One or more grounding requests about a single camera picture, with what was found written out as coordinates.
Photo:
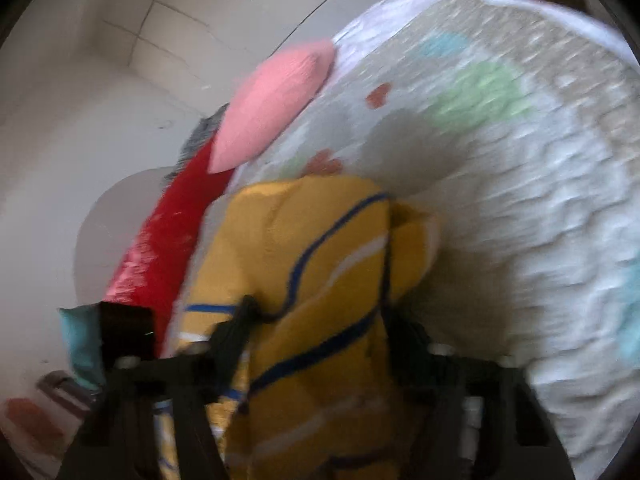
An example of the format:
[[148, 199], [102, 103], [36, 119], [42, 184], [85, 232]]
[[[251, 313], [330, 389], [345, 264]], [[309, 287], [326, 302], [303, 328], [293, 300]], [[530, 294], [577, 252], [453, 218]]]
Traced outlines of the yellow striped knit sweater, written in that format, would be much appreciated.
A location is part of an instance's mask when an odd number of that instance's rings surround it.
[[176, 346], [252, 297], [228, 389], [207, 403], [233, 479], [395, 479], [397, 394], [382, 311], [433, 266], [438, 220], [374, 182], [303, 177], [242, 188], [193, 281]]

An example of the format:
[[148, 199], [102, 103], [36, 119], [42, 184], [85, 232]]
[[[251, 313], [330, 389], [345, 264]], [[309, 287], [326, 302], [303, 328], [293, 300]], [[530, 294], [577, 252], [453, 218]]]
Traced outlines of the teal cushion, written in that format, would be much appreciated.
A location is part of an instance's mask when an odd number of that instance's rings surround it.
[[78, 384], [91, 391], [105, 385], [101, 358], [99, 306], [85, 304], [58, 310], [70, 368]]

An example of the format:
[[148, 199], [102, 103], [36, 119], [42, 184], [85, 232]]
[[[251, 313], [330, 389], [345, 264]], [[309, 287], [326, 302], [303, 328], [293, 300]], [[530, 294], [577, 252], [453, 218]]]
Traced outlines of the red floral pillow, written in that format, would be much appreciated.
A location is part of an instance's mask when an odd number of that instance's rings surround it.
[[163, 352], [174, 303], [182, 289], [206, 210], [226, 190], [232, 170], [208, 171], [209, 139], [165, 188], [126, 254], [103, 299], [153, 312], [155, 353]]

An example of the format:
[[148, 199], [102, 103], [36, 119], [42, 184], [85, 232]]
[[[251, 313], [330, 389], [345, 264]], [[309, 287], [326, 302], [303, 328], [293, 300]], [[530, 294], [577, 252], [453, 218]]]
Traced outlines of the white round headboard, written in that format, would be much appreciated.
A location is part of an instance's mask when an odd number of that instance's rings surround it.
[[118, 181], [91, 207], [74, 252], [78, 304], [102, 299], [122, 256], [163, 193], [170, 167], [147, 169]]

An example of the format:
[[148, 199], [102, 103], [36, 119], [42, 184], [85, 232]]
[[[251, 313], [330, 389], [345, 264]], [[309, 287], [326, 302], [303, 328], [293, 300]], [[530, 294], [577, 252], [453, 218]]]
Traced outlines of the grey knit garment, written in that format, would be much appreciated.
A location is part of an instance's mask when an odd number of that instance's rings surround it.
[[171, 184], [175, 177], [186, 168], [186, 165], [194, 159], [198, 151], [216, 134], [217, 130], [224, 119], [229, 104], [226, 103], [216, 110], [216, 113], [209, 117], [202, 118], [191, 132], [186, 142], [182, 144], [178, 160], [169, 174], [166, 174], [163, 180], [164, 188]]

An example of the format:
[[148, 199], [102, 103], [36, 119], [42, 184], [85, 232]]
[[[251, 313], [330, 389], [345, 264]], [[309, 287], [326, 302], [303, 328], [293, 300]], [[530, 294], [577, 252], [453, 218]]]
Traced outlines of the pink pillow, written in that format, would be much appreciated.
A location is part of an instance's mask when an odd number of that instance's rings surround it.
[[329, 78], [334, 43], [320, 40], [262, 62], [231, 99], [216, 133], [208, 171], [219, 174], [265, 151]]

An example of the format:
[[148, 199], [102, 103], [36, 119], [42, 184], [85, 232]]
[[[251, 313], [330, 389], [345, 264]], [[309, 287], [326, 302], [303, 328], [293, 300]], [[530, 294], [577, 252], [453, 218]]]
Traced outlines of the patterned quilted bedspread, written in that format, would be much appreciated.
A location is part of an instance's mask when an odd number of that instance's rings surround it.
[[597, 479], [639, 414], [639, 77], [521, 9], [440, 0], [324, 89], [206, 210], [171, 334], [247, 186], [358, 177], [434, 216], [404, 297], [436, 351], [520, 368]]

